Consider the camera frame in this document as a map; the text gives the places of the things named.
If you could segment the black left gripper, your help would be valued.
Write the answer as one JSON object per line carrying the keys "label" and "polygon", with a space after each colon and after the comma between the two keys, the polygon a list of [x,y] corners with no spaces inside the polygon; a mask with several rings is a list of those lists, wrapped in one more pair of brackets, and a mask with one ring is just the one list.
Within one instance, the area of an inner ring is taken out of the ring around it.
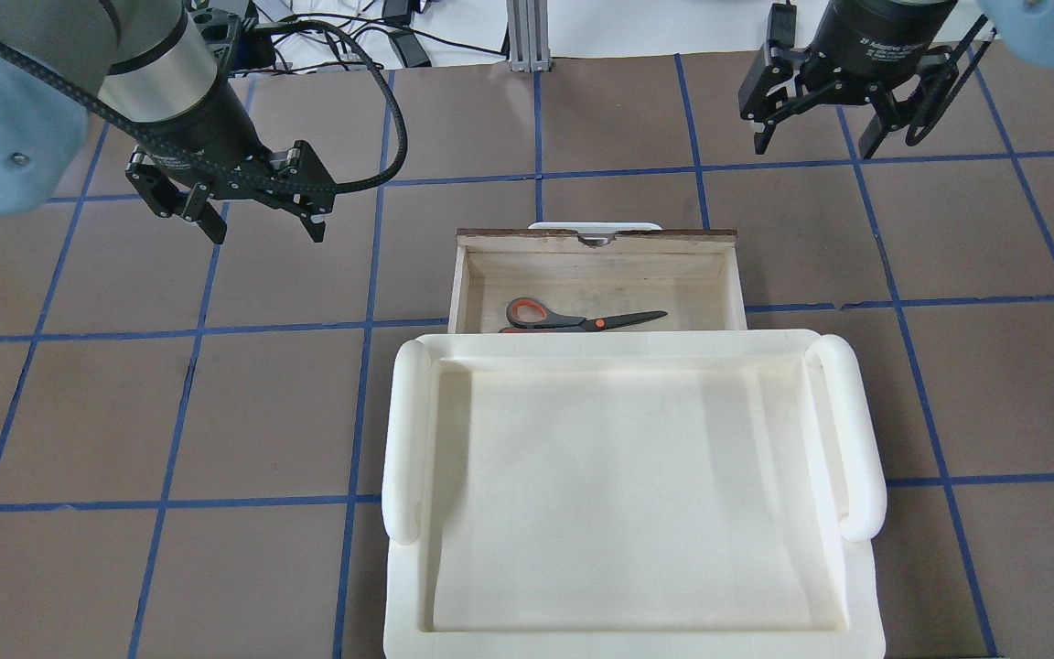
{"label": "black left gripper", "polygon": [[325,243],[334,185],[317,151],[297,139],[281,151],[264,146],[258,130],[227,82],[184,115],[144,125],[153,146],[135,146],[125,178],[159,216],[196,225],[210,243],[225,243],[227,229],[211,200],[254,200],[295,214],[311,243]]}

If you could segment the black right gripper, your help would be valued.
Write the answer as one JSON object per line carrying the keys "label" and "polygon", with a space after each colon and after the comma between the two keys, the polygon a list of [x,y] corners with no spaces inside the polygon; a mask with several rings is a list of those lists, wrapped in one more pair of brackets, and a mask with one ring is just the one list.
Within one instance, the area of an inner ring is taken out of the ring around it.
{"label": "black right gripper", "polygon": [[949,16],[946,1],[829,1],[807,47],[796,47],[796,5],[774,3],[764,45],[737,92],[737,113],[752,121],[765,155],[775,129],[817,105],[871,105],[876,115],[857,139],[866,161],[902,125],[919,96],[919,62]]}

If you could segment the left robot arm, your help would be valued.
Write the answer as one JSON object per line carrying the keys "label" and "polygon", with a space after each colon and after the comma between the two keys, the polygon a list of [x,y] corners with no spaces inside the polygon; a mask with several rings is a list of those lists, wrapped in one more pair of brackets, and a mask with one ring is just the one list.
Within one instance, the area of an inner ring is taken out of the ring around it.
{"label": "left robot arm", "polygon": [[184,1],[0,1],[0,214],[46,203],[97,115],[135,141],[125,178],[160,217],[223,243],[217,200],[294,214],[321,243],[333,192],[302,141],[264,146],[231,88],[239,13]]}

